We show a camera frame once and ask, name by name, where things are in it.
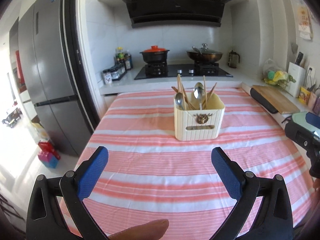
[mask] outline refrigerator door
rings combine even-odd
[[[77,156],[66,135],[55,118],[50,105],[35,107],[41,125],[44,127],[55,148],[64,154]]]
[[[32,5],[19,21],[18,44],[23,77],[33,104],[46,101],[33,47]]]
[[[61,0],[36,0],[34,5],[34,46],[47,100],[75,94],[62,47],[61,10]]]
[[[53,104],[51,109],[68,141],[80,156],[91,137],[91,132],[84,122],[79,101]]]

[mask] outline blue gripper pad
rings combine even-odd
[[[90,196],[94,186],[96,185],[103,169],[108,163],[109,153],[108,150],[99,146],[98,149],[92,154],[89,160],[84,161],[76,170],[78,182],[77,195],[81,201]]]
[[[306,122],[320,129],[320,117],[309,112],[306,114]]]
[[[220,147],[212,150],[211,162],[230,197],[239,201],[245,184],[244,171],[236,162],[231,161]]]

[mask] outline range hood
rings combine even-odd
[[[231,0],[123,0],[132,27],[165,24],[221,26],[225,3]]]

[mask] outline knife block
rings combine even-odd
[[[304,83],[306,70],[290,62],[288,75],[291,75],[296,80],[296,82],[288,82],[288,85],[286,86],[285,90],[294,98],[297,98],[300,93],[300,87],[303,86]]]

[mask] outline chopsticks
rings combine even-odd
[[[207,102],[208,102],[208,100],[210,100],[210,97],[211,97],[212,94],[214,93],[214,90],[215,90],[216,86],[217,86],[217,82],[214,84],[213,88],[210,90],[210,92],[209,92],[209,94],[208,94],[208,96],[207,96],[207,99],[206,99]]]
[[[207,105],[207,88],[206,88],[206,86],[205,86],[205,76],[203,76],[203,86],[204,86],[204,106],[206,106]]]
[[[186,91],[184,90],[183,84],[182,84],[182,82],[181,82],[181,76],[180,76],[180,74],[178,74],[177,79],[178,79],[178,89],[176,89],[175,87],[171,87],[171,88],[172,88],[176,93],[180,92],[180,93],[183,94],[184,106],[185,106],[185,103],[187,103],[188,106],[189,106],[189,109],[195,110],[196,108],[195,108],[195,107],[191,104],[191,102],[189,102],[189,100],[188,100],[187,93],[186,93]]]
[[[177,80],[178,80],[178,88],[172,86],[172,87],[171,87],[172,90],[173,90],[174,92],[176,92],[176,93],[179,93],[179,92],[180,92],[180,93],[183,94],[183,98],[184,98],[183,104],[184,104],[185,109],[187,109],[187,108],[186,108],[186,103],[187,103],[187,105],[189,106],[189,109],[190,109],[190,110],[196,110],[196,108],[195,108],[195,107],[192,105],[192,103],[188,100],[187,93],[186,93],[186,91],[185,91],[185,89],[184,89],[184,87],[183,87],[183,84],[182,84],[182,82],[181,82],[181,76],[180,76],[180,74],[178,74]],[[215,83],[215,85],[212,87],[212,89],[210,90],[210,92],[207,93],[207,89],[206,89],[206,85],[205,85],[205,76],[203,76],[203,80],[204,80],[204,91],[205,91],[205,93],[204,93],[205,98],[204,98],[204,104],[203,104],[203,105],[204,105],[204,109],[205,109],[205,108],[207,107],[208,101],[210,100],[212,94],[214,93],[214,90],[215,90],[215,88],[216,88],[216,86],[217,86],[217,83]]]
[[[186,94],[185,94],[186,92],[184,91],[182,82],[181,82],[181,76],[180,76],[180,74],[178,74],[177,79],[178,79],[178,93],[182,93],[183,98],[184,98],[184,100],[183,100],[183,106],[184,106],[184,109],[187,109],[187,108],[186,108],[186,101],[187,101],[188,99],[187,99],[187,96],[186,96]]]

